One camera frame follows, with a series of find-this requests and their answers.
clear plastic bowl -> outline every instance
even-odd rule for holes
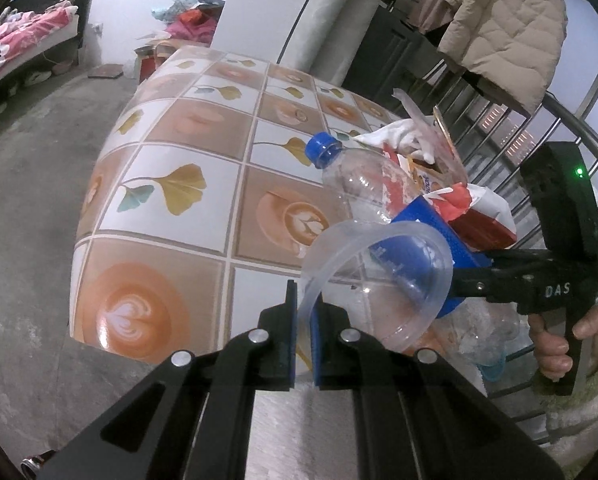
[[[331,300],[348,311],[352,326],[403,352],[437,316],[451,281],[450,247],[426,224],[348,220],[333,225],[314,240],[301,267],[299,349],[307,358],[312,355],[310,314],[329,285],[357,293],[353,301],[346,294]]]

human hand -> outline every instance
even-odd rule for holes
[[[568,342],[564,337],[547,332],[540,314],[530,314],[528,324],[539,370],[547,378],[553,381],[559,380],[572,368],[572,359],[566,355]],[[594,373],[598,369],[598,305],[588,310],[588,313],[573,327],[572,332],[577,339],[594,338],[589,367],[589,373]]]

tiled tablecloth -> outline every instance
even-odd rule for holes
[[[342,220],[305,143],[326,130],[353,142],[398,119],[295,70],[180,49],[140,85],[96,163],[77,229],[72,336],[160,362],[256,326],[314,238]],[[376,329],[369,306],[386,297],[357,285],[325,293],[361,305],[355,321]]]

pink bedsheet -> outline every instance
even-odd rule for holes
[[[5,65],[55,30],[68,25],[77,7],[62,7],[43,14],[26,12],[18,22],[0,26],[0,72]]]

finger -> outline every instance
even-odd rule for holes
[[[573,327],[572,333],[577,339],[586,339],[598,334],[598,305],[588,310]]]
[[[557,382],[559,379],[563,378],[563,376],[565,375],[565,373],[562,372],[547,372],[545,370],[540,370],[541,374],[546,376],[547,378],[549,378],[550,380],[553,380],[554,382]]]
[[[568,352],[566,339],[550,332],[530,332],[530,339],[538,356],[559,356]]]
[[[567,355],[562,356],[535,356],[539,369],[545,374],[561,374],[562,376],[572,368],[572,359]]]
[[[529,314],[528,325],[531,332],[543,332],[545,330],[545,321],[540,314]]]

